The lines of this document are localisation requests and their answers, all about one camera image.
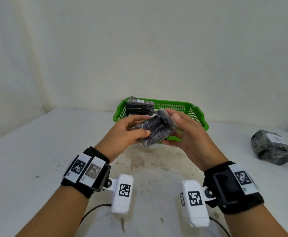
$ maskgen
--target black package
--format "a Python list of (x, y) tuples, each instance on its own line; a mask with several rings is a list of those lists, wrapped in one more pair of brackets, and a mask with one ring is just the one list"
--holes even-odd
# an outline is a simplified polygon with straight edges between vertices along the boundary
[(131, 97), (126, 101), (125, 116), (129, 115), (148, 115), (151, 116), (154, 113), (154, 102), (148, 100), (140, 100), (135, 97)]
[(288, 162), (288, 144), (276, 133), (259, 130), (252, 136), (251, 145), (259, 159), (278, 166)]
[(149, 137), (141, 139), (143, 146), (149, 147), (174, 133), (177, 125), (165, 109), (159, 109), (157, 115), (135, 126), (135, 129), (140, 128), (151, 131)]

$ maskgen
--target hand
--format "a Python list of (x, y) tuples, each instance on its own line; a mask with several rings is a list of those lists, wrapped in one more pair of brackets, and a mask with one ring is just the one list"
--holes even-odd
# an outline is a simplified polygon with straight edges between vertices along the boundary
[(228, 161), (198, 122), (179, 111), (166, 110), (177, 123), (178, 129), (183, 133), (176, 131), (172, 134), (172, 136), (182, 139), (182, 142), (163, 140), (163, 144), (181, 148), (203, 172)]
[(95, 146), (95, 149), (105, 155), (110, 163), (113, 162), (127, 147), (140, 142), (140, 138), (148, 137), (151, 132), (144, 129), (128, 131), (145, 120), (146, 115), (131, 115), (119, 120), (106, 136)]

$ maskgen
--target basket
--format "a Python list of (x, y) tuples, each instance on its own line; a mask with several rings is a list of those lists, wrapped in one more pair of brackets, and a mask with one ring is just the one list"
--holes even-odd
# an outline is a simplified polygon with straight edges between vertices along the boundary
[[(125, 109), (126, 109), (126, 101), (129, 99), (126, 98), (120, 102), (120, 104), (117, 107), (116, 113), (113, 115), (114, 122), (117, 122), (118, 120), (121, 120), (125, 116)], [(207, 131), (209, 129), (208, 123), (206, 123), (204, 119), (204, 114), (200, 110), (199, 107), (194, 106), (192, 103), (189, 102), (181, 102), (181, 101), (170, 101), (170, 100), (154, 100), (154, 99), (146, 99), (146, 98), (139, 98), (141, 100), (150, 100), (154, 102), (154, 109), (161, 109), (161, 108), (169, 108), (174, 109), (176, 111), (180, 111), (182, 113), (187, 114), (192, 119), (199, 122), (202, 127)], [(166, 140), (179, 140), (181, 139), (175, 137), (175, 136), (169, 136), (165, 138)]]

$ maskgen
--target white mounting arm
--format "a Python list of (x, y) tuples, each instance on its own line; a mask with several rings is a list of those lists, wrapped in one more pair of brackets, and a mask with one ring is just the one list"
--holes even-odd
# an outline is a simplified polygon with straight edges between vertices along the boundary
[(120, 174), (116, 179), (107, 179), (103, 189), (113, 191), (111, 212), (126, 214), (130, 209), (134, 179), (131, 175)]
[(205, 195), (207, 187), (201, 187), (196, 180), (183, 180), (180, 193), (182, 217), (191, 227), (207, 227), (210, 224), (205, 202), (216, 198)]

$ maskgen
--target fingernail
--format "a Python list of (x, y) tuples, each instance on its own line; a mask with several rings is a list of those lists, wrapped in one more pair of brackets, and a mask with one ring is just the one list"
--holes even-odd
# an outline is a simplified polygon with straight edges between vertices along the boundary
[(173, 118), (175, 121), (181, 119), (181, 117), (180, 117), (178, 114), (176, 114), (176, 113), (172, 115), (172, 118)]

